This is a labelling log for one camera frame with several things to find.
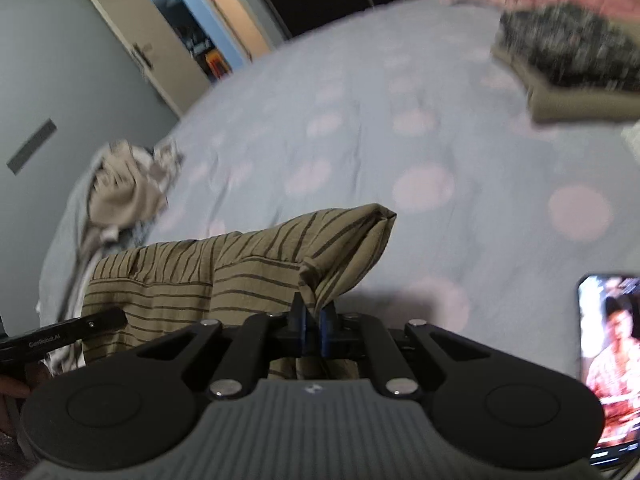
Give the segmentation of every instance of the door handle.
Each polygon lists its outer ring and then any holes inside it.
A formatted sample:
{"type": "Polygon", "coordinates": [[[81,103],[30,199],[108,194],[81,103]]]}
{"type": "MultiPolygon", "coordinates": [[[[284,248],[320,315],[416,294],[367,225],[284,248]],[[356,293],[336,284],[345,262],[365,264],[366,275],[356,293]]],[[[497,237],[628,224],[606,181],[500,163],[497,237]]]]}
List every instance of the door handle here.
{"type": "Polygon", "coordinates": [[[146,54],[144,52],[142,52],[142,49],[140,49],[140,46],[137,43],[133,44],[133,54],[134,56],[137,56],[140,60],[142,60],[142,62],[146,65],[146,67],[149,70],[153,70],[154,66],[151,63],[151,61],[149,61],[149,58],[146,56],[146,54]]]}

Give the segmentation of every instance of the human hand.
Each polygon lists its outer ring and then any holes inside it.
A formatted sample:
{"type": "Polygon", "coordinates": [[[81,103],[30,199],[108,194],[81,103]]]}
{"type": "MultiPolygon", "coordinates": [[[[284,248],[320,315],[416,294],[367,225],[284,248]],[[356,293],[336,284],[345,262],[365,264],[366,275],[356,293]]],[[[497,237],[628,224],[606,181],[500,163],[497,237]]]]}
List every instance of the human hand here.
{"type": "MultiPolygon", "coordinates": [[[[41,362],[24,365],[26,384],[6,375],[0,375],[0,395],[14,399],[26,399],[31,391],[51,378],[49,369],[41,362]]],[[[0,399],[0,431],[15,437],[14,425],[11,423],[4,399],[0,399]]]]}

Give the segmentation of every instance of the bed sheet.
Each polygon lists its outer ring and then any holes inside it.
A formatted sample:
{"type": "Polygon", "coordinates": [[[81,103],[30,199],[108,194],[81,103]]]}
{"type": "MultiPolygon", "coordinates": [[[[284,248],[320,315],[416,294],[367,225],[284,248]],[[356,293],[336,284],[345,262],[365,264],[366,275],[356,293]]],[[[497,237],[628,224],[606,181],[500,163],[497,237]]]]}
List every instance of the bed sheet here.
{"type": "Polygon", "coordinates": [[[403,0],[292,41],[213,88],[149,243],[379,202],[398,220],[338,309],[421,317],[577,375],[576,283],[640,270],[621,126],[533,126],[489,53],[499,13],[403,0]]]}

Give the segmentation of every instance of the person on phone screen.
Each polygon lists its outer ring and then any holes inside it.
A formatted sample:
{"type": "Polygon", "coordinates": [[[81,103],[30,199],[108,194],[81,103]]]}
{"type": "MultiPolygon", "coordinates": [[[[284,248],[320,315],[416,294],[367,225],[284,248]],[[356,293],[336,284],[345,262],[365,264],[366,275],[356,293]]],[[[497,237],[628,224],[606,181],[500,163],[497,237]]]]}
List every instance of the person on phone screen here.
{"type": "Polygon", "coordinates": [[[591,363],[586,383],[604,407],[599,444],[614,446],[636,437],[632,428],[640,417],[640,341],[631,336],[633,319],[620,297],[606,298],[605,314],[609,346],[591,363]]]}

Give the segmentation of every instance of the smartphone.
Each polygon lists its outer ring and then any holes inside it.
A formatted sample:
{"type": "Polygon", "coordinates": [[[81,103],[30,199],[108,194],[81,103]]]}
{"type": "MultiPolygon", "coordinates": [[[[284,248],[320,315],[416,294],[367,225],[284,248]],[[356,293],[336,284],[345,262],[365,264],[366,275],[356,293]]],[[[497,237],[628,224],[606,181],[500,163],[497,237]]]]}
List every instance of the smartphone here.
{"type": "Polygon", "coordinates": [[[605,427],[591,464],[617,467],[640,439],[640,277],[592,274],[578,284],[581,380],[600,399],[605,427]]]}

